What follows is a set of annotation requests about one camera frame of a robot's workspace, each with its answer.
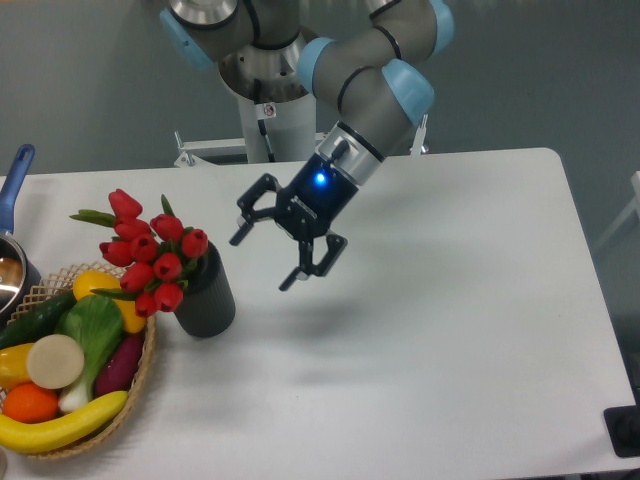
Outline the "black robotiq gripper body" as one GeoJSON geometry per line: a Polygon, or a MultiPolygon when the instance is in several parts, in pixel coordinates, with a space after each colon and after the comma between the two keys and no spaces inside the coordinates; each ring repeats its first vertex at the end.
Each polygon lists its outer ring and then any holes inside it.
{"type": "Polygon", "coordinates": [[[314,154],[285,186],[273,180],[274,222],[291,238],[324,236],[332,221],[358,192],[327,160],[314,154]]]}

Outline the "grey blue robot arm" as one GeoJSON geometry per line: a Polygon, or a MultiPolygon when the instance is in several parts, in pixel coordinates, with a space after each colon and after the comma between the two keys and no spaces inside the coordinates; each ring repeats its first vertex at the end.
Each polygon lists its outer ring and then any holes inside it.
{"type": "Polygon", "coordinates": [[[370,1],[370,28],[344,42],[305,39],[294,1],[172,1],[163,27],[192,65],[218,65],[233,91],[256,103],[314,97],[339,121],[287,185],[264,175],[240,198],[240,243],[270,219],[299,246],[283,282],[325,276],[346,247],[333,220],[417,127],[434,91],[417,63],[448,46],[455,33],[442,1],[370,1]]]}

